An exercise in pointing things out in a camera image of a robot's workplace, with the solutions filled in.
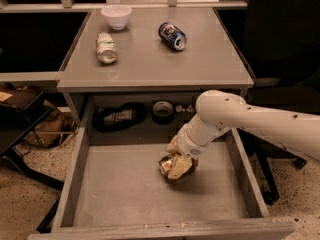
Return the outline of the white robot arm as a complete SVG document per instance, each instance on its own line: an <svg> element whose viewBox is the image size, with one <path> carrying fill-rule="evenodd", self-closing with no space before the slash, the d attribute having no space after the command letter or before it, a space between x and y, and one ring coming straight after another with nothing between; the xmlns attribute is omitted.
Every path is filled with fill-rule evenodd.
<svg viewBox="0 0 320 240"><path fill-rule="evenodd" d="M268 143L313 162L320 162L320 116L264 108L246 103L235 94L218 90L202 93L196 113L167 146L173 157L160 165L169 180L178 180L209 144L232 128L248 132Z"/></svg>

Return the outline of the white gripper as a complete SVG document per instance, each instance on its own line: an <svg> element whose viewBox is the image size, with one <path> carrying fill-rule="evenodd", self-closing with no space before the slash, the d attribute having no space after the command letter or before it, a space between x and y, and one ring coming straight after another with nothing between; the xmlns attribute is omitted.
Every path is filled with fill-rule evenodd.
<svg viewBox="0 0 320 240"><path fill-rule="evenodd" d="M210 142L211 137L202 125L185 124L166 147L168 153L175 154L167 178L178 180L186 174L193 165L190 157L199 158L207 150Z"/></svg>

